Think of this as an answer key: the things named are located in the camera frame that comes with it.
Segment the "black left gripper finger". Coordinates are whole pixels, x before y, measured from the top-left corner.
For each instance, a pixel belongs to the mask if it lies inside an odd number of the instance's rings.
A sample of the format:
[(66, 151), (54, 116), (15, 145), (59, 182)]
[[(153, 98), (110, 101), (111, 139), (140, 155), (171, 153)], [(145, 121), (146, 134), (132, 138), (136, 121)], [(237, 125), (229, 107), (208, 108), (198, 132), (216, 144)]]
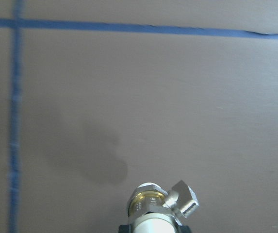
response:
[(133, 233), (133, 226), (131, 224), (120, 225), (118, 233)]

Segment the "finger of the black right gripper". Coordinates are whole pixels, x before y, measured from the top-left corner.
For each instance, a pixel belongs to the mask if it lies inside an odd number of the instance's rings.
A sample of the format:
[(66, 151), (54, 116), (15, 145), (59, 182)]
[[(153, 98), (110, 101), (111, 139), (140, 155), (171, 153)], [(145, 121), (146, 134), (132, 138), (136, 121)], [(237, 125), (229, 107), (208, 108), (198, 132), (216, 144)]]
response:
[(192, 231), (189, 226), (182, 225), (178, 227), (178, 233), (192, 233)]

